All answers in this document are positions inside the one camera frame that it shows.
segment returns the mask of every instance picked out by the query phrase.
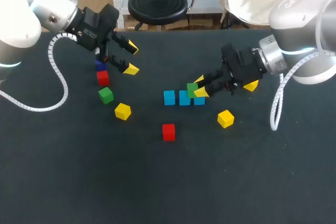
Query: white cable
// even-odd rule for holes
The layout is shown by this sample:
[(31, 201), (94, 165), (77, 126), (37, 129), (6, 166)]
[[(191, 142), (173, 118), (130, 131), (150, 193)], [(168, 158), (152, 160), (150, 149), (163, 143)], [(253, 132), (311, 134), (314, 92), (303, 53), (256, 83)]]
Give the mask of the white cable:
[(68, 90), (67, 82), (65, 81), (63, 75), (61, 74), (61, 72), (59, 71), (58, 67), (55, 64), (53, 50), (54, 50), (54, 45), (55, 45), (56, 41), (58, 41), (59, 39), (62, 39), (62, 38), (69, 38), (69, 39), (72, 39), (74, 41), (77, 41), (77, 37), (75, 35), (68, 34), (68, 33), (62, 33), (62, 34), (56, 35), (50, 41), (50, 44), (49, 44), (49, 47), (48, 47), (48, 57), (49, 57), (50, 64), (51, 64), (52, 68), (54, 69), (55, 73), (57, 74), (59, 80), (61, 81), (61, 83), (63, 85), (63, 89), (64, 89), (63, 97), (57, 104), (55, 104), (53, 106), (50, 106), (50, 107), (47, 107), (47, 108), (33, 108), (33, 107), (29, 107), (27, 105), (24, 105), (24, 104), (20, 103), (19, 101), (17, 101), (16, 99), (14, 99), (13, 97), (11, 97), (10, 95), (6, 94), (5, 92), (3, 92), (1, 90), (0, 90), (0, 95), (3, 96), (4, 98), (6, 98), (8, 101), (10, 101), (10, 102), (14, 103), (15, 105), (19, 106), (20, 108), (28, 110), (28, 111), (33, 111), (33, 112), (46, 112), (46, 111), (51, 111), (51, 110), (54, 110), (54, 109), (57, 109), (57, 108), (61, 107), (68, 98), (69, 90)]
[(322, 39), (321, 39), (321, 26), (322, 26), (322, 16), (324, 12), (326, 11), (327, 7), (330, 5), (330, 3), (333, 0), (326, 0), (322, 6), (321, 9), (317, 15), (317, 22), (315, 26), (315, 39), (316, 39), (316, 45), (318, 52), (315, 52), (313, 54), (310, 54), (303, 59), (301, 59), (298, 63), (294, 65), (294, 67), (289, 70), (289, 72), (286, 74), (285, 78), (283, 78), (283, 74), (280, 75), (280, 85), (279, 88), (274, 96), (271, 113), (270, 113), (270, 126), (273, 131), (276, 131), (278, 129), (280, 117), (281, 117), (281, 111), (282, 111), (282, 102), (284, 98), (284, 89), (287, 84), (287, 82), (290, 80), (290, 78), (295, 74), (295, 72), (302, 67), (304, 64), (306, 64), (308, 61), (320, 57), (320, 56), (335, 56), (335, 53), (330, 51), (324, 51), (322, 49)]

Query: green cube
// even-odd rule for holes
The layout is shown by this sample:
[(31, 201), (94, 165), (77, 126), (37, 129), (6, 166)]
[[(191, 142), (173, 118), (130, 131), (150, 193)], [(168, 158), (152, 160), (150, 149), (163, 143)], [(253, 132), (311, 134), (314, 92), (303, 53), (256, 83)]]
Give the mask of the green cube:
[(194, 91), (198, 89), (198, 84), (197, 83), (188, 83), (187, 84), (187, 90), (188, 90), (188, 97), (189, 98), (196, 98)]
[(100, 90), (99, 97), (104, 104), (108, 104), (114, 100), (113, 93), (109, 88), (104, 88)]

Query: blue cube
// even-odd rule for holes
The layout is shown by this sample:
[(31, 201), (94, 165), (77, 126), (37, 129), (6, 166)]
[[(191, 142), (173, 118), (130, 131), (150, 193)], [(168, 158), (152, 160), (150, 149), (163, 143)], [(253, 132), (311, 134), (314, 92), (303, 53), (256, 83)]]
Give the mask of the blue cube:
[(174, 90), (164, 91), (163, 96), (164, 96), (164, 105), (166, 106), (175, 105), (175, 91)]
[(95, 61), (95, 64), (96, 64), (96, 70), (97, 70), (97, 72), (99, 72), (99, 71), (105, 71), (105, 70), (107, 70), (107, 66), (106, 66), (106, 64), (105, 63), (101, 63), (99, 60), (97, 60), (97, 59), (94, 59)]
[(197, 97), (194, 99), (194, 105), (205, 105), (205, 97)]
[(191, 99), (188, 97), (187, 90), (180, 90), (180, 106), (190, 106)]

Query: stool seat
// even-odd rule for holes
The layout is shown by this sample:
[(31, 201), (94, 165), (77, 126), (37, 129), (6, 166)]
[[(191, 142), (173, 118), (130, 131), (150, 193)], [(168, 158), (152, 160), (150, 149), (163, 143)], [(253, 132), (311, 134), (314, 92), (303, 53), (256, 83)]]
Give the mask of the stool seat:
[(188, 1), (129, 0), (128, 10), (141, 23), (162, 26), (183, 19), (188, 10)]

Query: red cube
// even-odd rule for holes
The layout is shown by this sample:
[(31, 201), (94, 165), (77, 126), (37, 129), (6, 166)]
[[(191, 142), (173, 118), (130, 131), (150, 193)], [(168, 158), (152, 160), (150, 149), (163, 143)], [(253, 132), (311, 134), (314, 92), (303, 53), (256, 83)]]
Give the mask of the red cube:
[(163, 141), (175, 141), (175, 124), (164, 124), (162, 126)]
[(107, 70), (97, 72), (97, 79), (99, 86), (108, 86), (110, 85), (109, 74)]

